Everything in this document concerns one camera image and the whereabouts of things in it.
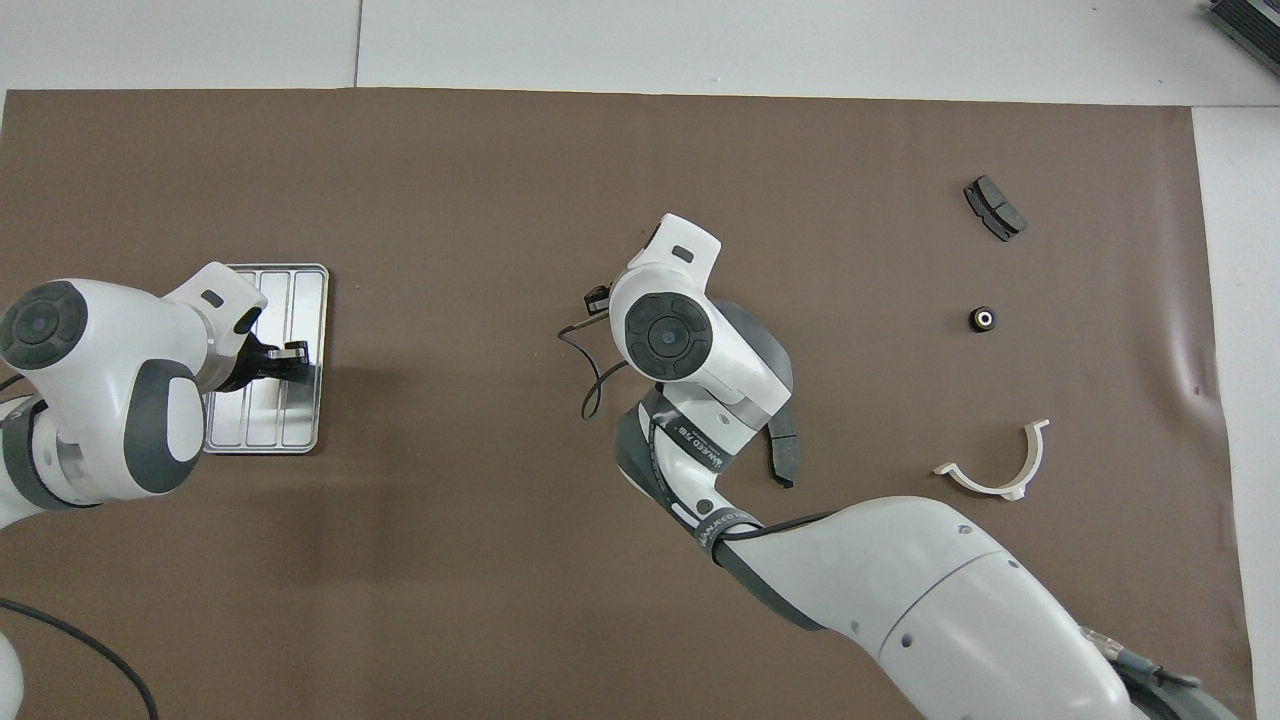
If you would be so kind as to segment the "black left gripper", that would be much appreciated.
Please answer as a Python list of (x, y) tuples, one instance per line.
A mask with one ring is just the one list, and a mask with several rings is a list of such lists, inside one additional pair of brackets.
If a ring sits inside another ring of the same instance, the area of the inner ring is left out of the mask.
[(268, 378), (301, 386), (312, 384), (314, 366), (310, 365), (308, 345), (284, 343), (283, 347), (276, 347), (262, 343), (255, 334), (247, 334), (221, 389), (238, 391), (253, 380)]

